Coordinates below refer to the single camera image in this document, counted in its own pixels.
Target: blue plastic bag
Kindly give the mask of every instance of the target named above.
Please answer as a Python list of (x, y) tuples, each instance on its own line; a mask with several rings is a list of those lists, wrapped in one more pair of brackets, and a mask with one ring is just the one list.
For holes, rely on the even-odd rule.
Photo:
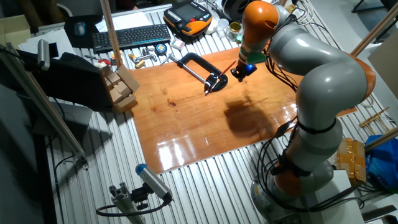
[[(370, 136), (366, 144), (380, 137)], [(398, 140), (376, 147), (366, 154), (366, 173), (390, 192), (398, 189)]]

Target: slotted metal surface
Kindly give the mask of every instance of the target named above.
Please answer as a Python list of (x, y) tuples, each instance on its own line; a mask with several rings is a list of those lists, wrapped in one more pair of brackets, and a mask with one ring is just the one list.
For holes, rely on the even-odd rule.
[[(170, 5), (142, 11), (150, 22), (161, 24), (164, 23), (163, 11), (168, 7)], [(318, 14), (315, 15), (314, 22), (325, 26)], [(37, 35), (62, 27), (63, 25), (44, 27)], [(323, 29), (315, 26), (305, 26), (304, 29), (320, 40), (336, 46), (332, 37)], [(181, 52), (172, 49), (169, 44), (167, 47), (169, 52), (172, 50), (177, 58), (181, 58), (188, 52), (204, 55), (232, 49), (238, 47), (238, 44), (212, 34), (192, 39)], [(134, 66), (128, 55), (141, 56), (141, 50), (142, 48), (123, 50), (124, 64), (128, 68), (133, 69)], [(94, 55), (92, 49), (75, 49), (75, 52), (81, 57)], [(95, 56), (110, 58), (111, 52)], [(159, 57), (157, 62), (146, 60), (146, 65), (158, 65), (164, 58)], [(371, 135), (368, 130), (360, 129), (358, 124), (382, 110), (376, 96), (373, 95), (373, 97), (374, 106), (365, 108), (358, 105), (357, 112), (339, 118), (343, 124), (344, 137), (365, 142)], [(393, 128), (384, 115), (381, 119), (389, 128)], [(376, 134), (386, 132), (385, 127), (380, 124), (372, 123), (370, 126)], [(289, 134), (273, 140), (268, 159), (275, 158), (282, 152), (288, 138)], [(174, 202), (158, 212), (144, 215), (146, 222), (153, 224), (265, 223), (266, 221), (253, 205), (249, 193), (250, 184), (255, 176), (255, 162), (262, 144), (263, 142), (259, 142), (160, 174), (160, 178), (173, 192)], [(94, 112), (82, 145), (90, 168), (82, 169), (75, 158), (61, 164), (56, 171), (59, 199), (54, 172), (50, 169), (58, 223), (129, 223), (127, 218), (99, 217), (95, 210), (112, 204), (108, 191), (110, 185), (125, 182), (130, 190), (142, 186), (142, 180), (136, 175), (135, 167), (140, 163), (145, 163), (145, 160), (131, 113)], [(47, 149), (50, 167), (72, 155), (71, 150), (63, 145), (61, 139), (55, 139), (51, 148), (52, 150)], [(161, 203), (155, 195), (149, 196), (149, 208), (158, 207)]]

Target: white paper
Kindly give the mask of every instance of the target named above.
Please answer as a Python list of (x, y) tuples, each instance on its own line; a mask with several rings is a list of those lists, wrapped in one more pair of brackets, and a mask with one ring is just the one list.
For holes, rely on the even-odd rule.
[(39, 40), (45, 40), (49, 44), (57, 43), (57, 49), (58, 49), (59, 56), (55, 57), (55, 59), (59, 59), (62, 56), (62, 54), (65, 52), (75, 55), (75, 51), (73, 50), (73, 47), (70, 44), (69, 38), (64, 29), (51, 31), (44, 35), (29, 38), (26, 40), (25, 43), (18, 45), (18, 47), (23, 51), (26, 51), (26, 52), (29, 52), (32, 54), (37, 54), (37, 44), (39, 43)]
[[(151, 25), (151, 23), (149, 22), (149, 20), (147, 19), (147, 17), (143, 12), (137, 12), (125, 16), (113, 17), (112, 20), (115, 30)], [(108, 31), (105, 20), (102, 20), (101, 22), (95, 24), (95, 26), (97, 27), (99, 32)]]

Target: orange handheld device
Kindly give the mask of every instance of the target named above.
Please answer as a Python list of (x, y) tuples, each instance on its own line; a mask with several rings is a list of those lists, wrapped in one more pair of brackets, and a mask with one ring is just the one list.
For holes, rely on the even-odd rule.
[(205, 7), (195, 2), (183, 2), (166, 9), (163, 18), (177, 32), (196, 37), (210, 25), (213, 16)]

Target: blue led light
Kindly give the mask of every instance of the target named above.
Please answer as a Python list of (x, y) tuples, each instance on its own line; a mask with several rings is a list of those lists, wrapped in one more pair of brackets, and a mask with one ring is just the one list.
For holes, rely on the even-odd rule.
[(254, 66), (252, 64), (246, 65), (246, 73), (251, 73), (253, 71)]

